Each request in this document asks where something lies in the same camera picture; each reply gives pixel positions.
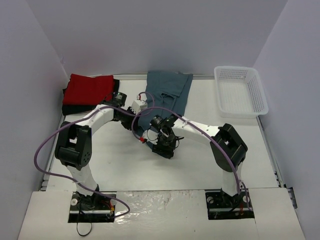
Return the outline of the blue t shirt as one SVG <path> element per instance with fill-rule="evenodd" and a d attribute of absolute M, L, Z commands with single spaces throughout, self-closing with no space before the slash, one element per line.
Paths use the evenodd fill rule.
<path fill-rule="evenodd" d="M 179 115 L 185 114 L 193 74 L 152 70 L 147 73 L 145 91 L 152 95 L 147 97 L 148 107 L 162 107 Z"/>

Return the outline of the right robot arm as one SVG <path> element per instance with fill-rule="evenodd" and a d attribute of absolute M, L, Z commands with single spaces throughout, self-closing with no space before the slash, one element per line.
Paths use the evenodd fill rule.
<path fill-rule="evenodd" d="M 153 152 L 169 159 L 181 139 L 209 146 L 216 165 L 222 170 L 222 202 L 229 207 L 239 202 L 241 169 L 248 147 L 231 124 L 212 126 L 175 113 L 167 118 L 156 115 L 142 136 L 152 144 Z"/>

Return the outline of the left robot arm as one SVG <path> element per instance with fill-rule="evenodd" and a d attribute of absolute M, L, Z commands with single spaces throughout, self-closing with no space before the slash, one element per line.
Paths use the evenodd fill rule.
<path fill-rule="evenodd" d="M 88 210 L 93 210 L 101 203 L 98 193 L 88 191 L 100 190 L 89 166 L 92 157 L 92 136 L 108 122 L 121 122 L 125 129 L 132 129 L 134 112 L 130 108 L 122 108 L 125 106 L 126 98 L 126 94 L 115 92 L 110 100 L 103 100 L 87 114 L 82 122 L 64 128 L 58 134 L 54 155 L 75 179 L 78 207 L 83 204 Z"/>

